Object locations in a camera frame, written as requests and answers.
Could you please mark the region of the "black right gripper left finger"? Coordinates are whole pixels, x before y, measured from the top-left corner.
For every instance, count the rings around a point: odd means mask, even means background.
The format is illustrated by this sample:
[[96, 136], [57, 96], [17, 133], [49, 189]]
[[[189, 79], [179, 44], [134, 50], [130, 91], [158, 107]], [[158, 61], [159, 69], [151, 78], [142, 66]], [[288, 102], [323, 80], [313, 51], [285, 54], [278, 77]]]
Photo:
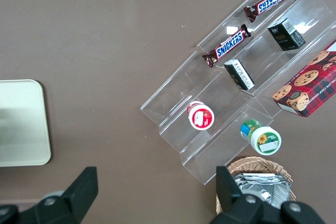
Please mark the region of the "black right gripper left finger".
[[1, 206], [1, 223], [81, 223], [98, 194], [96, 167], [86, 167], [60, 195], [49, 196], [25, 211]]

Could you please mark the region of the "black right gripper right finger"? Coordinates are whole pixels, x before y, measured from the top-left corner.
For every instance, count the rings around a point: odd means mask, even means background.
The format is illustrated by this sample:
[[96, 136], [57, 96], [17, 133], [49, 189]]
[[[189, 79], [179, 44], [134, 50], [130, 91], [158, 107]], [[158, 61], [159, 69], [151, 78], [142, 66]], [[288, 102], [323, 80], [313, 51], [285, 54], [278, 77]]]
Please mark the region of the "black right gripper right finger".
[[216, 167], [216, 193], [224, 209], [211, 223], [325, 223], [303, 202], [287, 201], [277, 209], [254, 195], [243, 194], [225, 166]]

